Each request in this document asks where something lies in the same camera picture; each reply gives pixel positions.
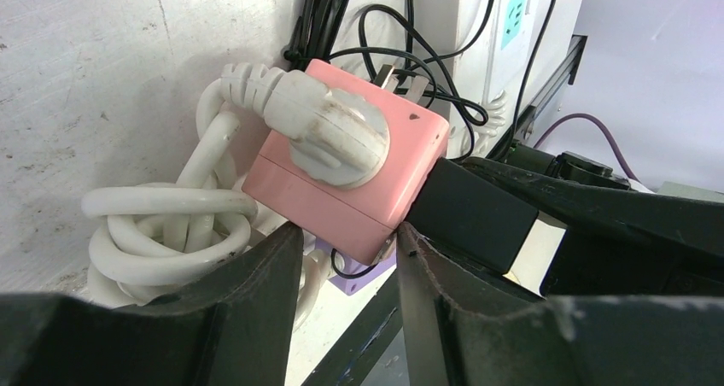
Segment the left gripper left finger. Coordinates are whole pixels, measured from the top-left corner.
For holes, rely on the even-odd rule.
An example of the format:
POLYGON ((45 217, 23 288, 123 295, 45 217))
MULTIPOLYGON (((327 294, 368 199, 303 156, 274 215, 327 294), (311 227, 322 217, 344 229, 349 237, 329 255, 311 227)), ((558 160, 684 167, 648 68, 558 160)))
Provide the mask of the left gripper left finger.
POLYGON ((4 385, 281 385, 304 237, 287 223, 149 304, 59 293, 1 298, 4 385))

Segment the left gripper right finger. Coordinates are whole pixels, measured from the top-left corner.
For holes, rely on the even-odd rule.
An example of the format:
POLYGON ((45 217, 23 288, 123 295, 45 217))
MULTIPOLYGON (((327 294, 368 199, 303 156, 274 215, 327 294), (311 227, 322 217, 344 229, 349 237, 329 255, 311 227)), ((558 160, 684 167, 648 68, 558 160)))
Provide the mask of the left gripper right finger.
POLYGON ((687 296, 541 299, 479 278, 411 225, 397 274, 414 385, 720 385, 723 301, 687 296))

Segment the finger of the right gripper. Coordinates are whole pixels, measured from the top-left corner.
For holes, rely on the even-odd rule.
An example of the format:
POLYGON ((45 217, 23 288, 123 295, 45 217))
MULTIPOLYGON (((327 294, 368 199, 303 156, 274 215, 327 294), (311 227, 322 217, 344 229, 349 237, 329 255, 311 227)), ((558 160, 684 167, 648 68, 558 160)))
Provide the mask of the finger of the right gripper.
POLYGON ((720 202, 577 184, 483 158, 469 158, 463 168, 566 225, 723 258, 720 202))

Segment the pink cube socket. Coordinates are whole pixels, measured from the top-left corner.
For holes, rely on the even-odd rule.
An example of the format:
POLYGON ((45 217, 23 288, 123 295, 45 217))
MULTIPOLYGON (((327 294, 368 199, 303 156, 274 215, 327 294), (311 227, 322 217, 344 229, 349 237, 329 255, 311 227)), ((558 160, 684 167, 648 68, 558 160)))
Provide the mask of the pink cube socket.
POLYGON ((446 119, 322 61, 289 72, 241 64, 222 88, 270 129, 242 190, 364 265, 447 150, 446 119))

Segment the small black plug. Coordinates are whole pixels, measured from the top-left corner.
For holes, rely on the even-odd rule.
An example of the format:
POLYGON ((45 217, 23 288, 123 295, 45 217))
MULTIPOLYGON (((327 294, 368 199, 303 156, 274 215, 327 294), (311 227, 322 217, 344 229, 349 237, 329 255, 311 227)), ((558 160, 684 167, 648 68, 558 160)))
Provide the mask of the small black plug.
POLYGON ((429 172, 406 222, 459 263, 537 294, 565 233, 564 223, 444 158, 429 172))

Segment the white multi-socket power strip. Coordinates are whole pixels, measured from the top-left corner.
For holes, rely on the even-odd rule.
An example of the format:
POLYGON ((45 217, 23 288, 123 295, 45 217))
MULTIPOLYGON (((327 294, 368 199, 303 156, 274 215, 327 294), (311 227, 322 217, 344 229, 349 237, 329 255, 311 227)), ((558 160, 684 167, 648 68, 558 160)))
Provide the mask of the white multi-socket power strip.
POLYGON ((583 0, 461 0, 457 55, 449 72, 458 94, 488 113, 485 126, 466 127, 450 109, 447 155, 484 156, 502 141, 524 104, 564 61, 583 0))

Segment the black adapter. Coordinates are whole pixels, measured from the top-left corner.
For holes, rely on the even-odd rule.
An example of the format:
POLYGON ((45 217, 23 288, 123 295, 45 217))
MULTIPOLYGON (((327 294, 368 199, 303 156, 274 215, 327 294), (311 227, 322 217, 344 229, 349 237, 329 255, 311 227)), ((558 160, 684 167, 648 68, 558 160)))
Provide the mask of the black adapter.
POLYGON ((483 21, 476 35, 461 49, 444 55, 435 51, 415 28, 414 0, 406 0, 404 15, 380 3, 365 7, 360 13, 358 22, 359 46, 335 52, 333 47, 349 2, 350 0, 303 0, 301 13, 295 23, 289 44, 283 51, 283 59, 289 62, 291 69, 304 70, 313 60, 329 62, 337 57, 360 54, 368 75, 373 79, 377 76, 377 70, 371 59, 373 54, 399 57, 405 62, 404 67, 395 69, 393 74, 401 79, 429 79, 431 89, 428 90, 424 85, 423 96, 427 97, 429 102, 441 100, 451 103, 457 109, 470 137, 474 137, 476 128, 482 128, 492 122, 490 111, 484 107, 475 107, 472 101, 459 95, 444 61, 462 55, 476 43, 492 14, 493 0, 488 0, 483 21), (404 29, 406 47, 403 50, 372 47, 368 44, 365 19, 373 11, 391 16, 404 29))

